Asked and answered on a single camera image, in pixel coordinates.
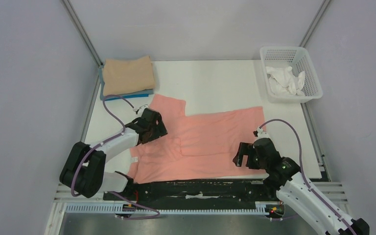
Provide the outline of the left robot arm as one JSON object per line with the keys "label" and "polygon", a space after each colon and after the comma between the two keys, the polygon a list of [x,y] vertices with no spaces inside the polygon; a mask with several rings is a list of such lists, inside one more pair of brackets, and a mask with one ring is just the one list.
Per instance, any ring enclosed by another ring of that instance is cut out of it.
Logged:
{"label": "left robot arm", "polygon": [[74,197],[91,198],[99,192],[115,192],[122,200],[130,199],[134,187],[124,173],[105,171],[106,163],[123,151],[167,135],[162,115],[150,108],[137,112],[138,117],[122,126],[119,132],[96,143],[75,143],[59,176]]}

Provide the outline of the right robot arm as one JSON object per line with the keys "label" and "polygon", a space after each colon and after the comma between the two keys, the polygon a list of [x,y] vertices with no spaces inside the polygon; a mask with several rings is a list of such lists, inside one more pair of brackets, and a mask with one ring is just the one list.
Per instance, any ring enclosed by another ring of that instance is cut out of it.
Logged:
{"label": "right robot arm", "polygon": [[263,169],[263,194],[270,200],[279,199],[290,206],[319,235],[368,235],[370,226],[354,219],[331,202],[313,182],[307,179],[300,166],[289,157],[282,157],[270,138],[254,143],[241,142],[233,158],[237,167],[247,156],[246,166]]}

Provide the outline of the pink t shirt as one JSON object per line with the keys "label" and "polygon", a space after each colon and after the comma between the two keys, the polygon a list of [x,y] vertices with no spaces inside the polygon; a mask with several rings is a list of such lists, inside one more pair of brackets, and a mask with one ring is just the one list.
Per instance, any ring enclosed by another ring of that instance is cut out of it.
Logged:
{"label": "pink t shirt", "polygon": [[160,94],[149,106],[162,115],[167,134],[130,149],[135,183],[263,174],[233,163],[239,144],[252,143],[264,123],[262,107],[187,116],[184,100]]}

